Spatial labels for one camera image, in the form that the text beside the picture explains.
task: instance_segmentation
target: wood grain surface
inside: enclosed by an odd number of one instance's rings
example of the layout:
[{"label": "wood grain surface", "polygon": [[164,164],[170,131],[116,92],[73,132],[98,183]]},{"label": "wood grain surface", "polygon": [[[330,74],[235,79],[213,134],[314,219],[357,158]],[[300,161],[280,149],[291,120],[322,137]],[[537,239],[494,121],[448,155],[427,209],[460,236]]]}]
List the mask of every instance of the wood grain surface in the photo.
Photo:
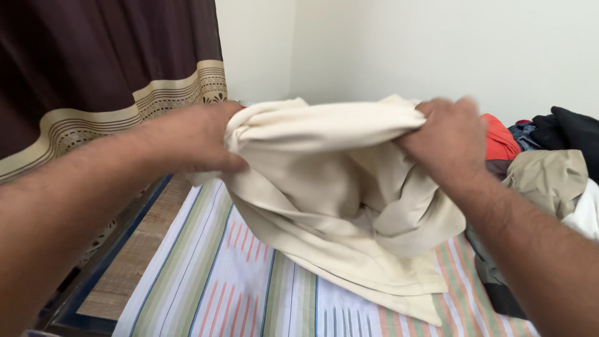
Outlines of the wood grain surface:
[{"label": "wood grain surface", "polygon": [[79,314],[119,319],[190,189],[191,184],[182,174],[171,179],[79,307]]}]

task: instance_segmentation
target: dark brown curtain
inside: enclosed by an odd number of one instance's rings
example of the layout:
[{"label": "dark brown curtain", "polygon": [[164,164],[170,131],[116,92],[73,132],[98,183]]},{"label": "dark brown curtain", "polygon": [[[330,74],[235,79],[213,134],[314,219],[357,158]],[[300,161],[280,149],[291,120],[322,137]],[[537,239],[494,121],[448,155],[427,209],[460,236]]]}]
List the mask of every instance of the dark brown curtain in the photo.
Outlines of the dark brown curtain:
[{"label": "dark brown curtain", "polygon": [[166,110],[226,99],[213,0],[4,1],[0,74],[0,182]]}]

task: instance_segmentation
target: white fabric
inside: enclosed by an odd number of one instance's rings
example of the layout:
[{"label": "white fabric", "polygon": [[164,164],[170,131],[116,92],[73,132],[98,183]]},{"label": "white fabric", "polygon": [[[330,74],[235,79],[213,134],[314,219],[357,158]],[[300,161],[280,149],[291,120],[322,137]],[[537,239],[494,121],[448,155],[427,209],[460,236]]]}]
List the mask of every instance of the white fabric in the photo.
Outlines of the white fabric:
[{"label": "white fabric", "polygon": [[599,242],[599,186],[592,179],[587,181],[574,212],[562,222],[586,238]]},{"label": "white fabric", "polygon": [[225,136],[251,169],[221,178],[262,242],[370,301],[440,325],[430,294],[447,286],[432,249],[462,232],[465,219],[390,142],[424,122],[399,97],[256,104],[229,121]]}]

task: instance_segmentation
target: red clothing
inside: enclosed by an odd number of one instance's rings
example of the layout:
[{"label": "red clothing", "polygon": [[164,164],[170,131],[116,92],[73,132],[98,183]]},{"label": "red clothing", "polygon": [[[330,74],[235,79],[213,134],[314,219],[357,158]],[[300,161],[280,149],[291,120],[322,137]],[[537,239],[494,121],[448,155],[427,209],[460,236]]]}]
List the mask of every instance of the red clothing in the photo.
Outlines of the red clothing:
[{"label": "red clothing", "polygon": [[514,160],[521,150],[514,137],[512,137],[512,133],[493,115],[485,113],[481,118],[485,118],[489,123],[485,159]]}]

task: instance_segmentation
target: striped bed sheet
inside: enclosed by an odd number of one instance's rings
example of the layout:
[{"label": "striped bed sheet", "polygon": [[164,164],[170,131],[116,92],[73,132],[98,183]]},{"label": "striped bed sheet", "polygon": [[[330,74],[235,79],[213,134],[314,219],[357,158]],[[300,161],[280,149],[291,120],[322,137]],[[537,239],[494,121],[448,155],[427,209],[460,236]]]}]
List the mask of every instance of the striped bed sheet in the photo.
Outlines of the striped bed sheet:
[{"label": "striped bed sheet", "polygon": [[114,331],[130,336],[538,336],[496,314],[464,234],[436,247],[435,327],[316,276],[254,237],[221,180],[189,192]]}]

